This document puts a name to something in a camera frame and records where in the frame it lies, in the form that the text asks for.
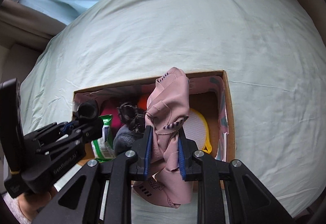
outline orange object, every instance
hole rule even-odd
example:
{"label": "orange object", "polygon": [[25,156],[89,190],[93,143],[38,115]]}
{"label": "orange object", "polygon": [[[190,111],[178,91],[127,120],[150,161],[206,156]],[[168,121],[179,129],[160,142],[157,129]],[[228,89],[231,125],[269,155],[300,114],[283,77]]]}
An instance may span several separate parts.
{"label": "orange object", "polygon": [[142,110],[147,110],[147,99],[149,98],[150,94],[143,94],[137,103],[137,106],[141,108]]}

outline screw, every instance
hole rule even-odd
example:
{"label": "screw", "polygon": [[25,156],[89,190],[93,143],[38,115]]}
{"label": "screw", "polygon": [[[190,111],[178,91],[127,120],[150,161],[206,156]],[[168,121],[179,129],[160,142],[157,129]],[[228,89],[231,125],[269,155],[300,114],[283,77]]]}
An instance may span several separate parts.
{"label": "screw", "polygon": [[204,156],[204,152],[202,150],[196,150],[194,154],[195,154],[196,157]]}
{"label": "screw", "polygon": [[95,165],[97,165],[97,160],[94,160],[94,159],[89,160],[89,161],[87,162],[87,165],[88,165],[89,167],[94,167]]}
{"label": "screw", "polygon": [[234,167],[240,167],[242,165],[242,162],[240,162],[239,160],[233,160],[232,165]]}
{"label": "screw", "polygon": [[136,152],[134,152],[133,150],[126,151],[126,156],[127,157],[133,157],[135,154],[136,154]]}

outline green snack bag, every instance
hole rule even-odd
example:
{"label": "green snack bag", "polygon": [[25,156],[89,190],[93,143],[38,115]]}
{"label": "green snack bag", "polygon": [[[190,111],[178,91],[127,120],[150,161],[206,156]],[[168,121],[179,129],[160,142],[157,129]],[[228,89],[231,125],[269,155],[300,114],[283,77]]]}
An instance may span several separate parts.
{"label": "green snack bag", "polygon": [[103,120],[102,137],[92,141],[92,149],[95,158],[100,162],[106,162],[115,158],[113,151],[113,136],[111,132],[112,115],[100,116]]}

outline blue gripper pad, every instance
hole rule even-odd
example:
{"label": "blue gripper pad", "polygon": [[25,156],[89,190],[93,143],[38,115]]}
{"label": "blue gripper pad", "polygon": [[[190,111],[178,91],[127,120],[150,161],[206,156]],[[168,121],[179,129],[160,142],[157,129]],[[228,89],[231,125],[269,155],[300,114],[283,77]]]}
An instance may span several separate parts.
{"label": "blue gripper pad", "polygon": [[69,132],[71,132],[73,130],[73,124],[75,121],[71,121],[69,123],[67,123],[62,129],[61,129],[61,133],[62,135],[66,135],[69,134]]}
{"label": "blue gripper pad", "polygon": [[148,140],[147,140],[147,147],[146,147],[146,153],[145,153],[145,161],[144,161],[144,176],[145,179],[147,179],[149,175],[149,167],[151,164],[151,159],[152,159],[152,140],[153,140],[153,130],[148,135]]}
{"label": "blue gripper pad", "polygon": [[182,148],[181,139],[178,139],[178,163],[182,180],[185,180],[185,155]]}

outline pink fabric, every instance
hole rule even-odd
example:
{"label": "pink fabric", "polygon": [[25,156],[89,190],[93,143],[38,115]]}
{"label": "pink fabric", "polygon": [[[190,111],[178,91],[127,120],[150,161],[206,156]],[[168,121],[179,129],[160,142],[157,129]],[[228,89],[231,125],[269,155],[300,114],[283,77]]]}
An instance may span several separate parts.
{"label": "pink fabric", "polygon": [[178,164],[179,129],[189,115],[189,80],[182,70],[171,68],[155,82],[147,100],[146,125],[153,129],[150,177],[134,190],[146,201],[178,208],[191,202],[193,182],[181,178]]}

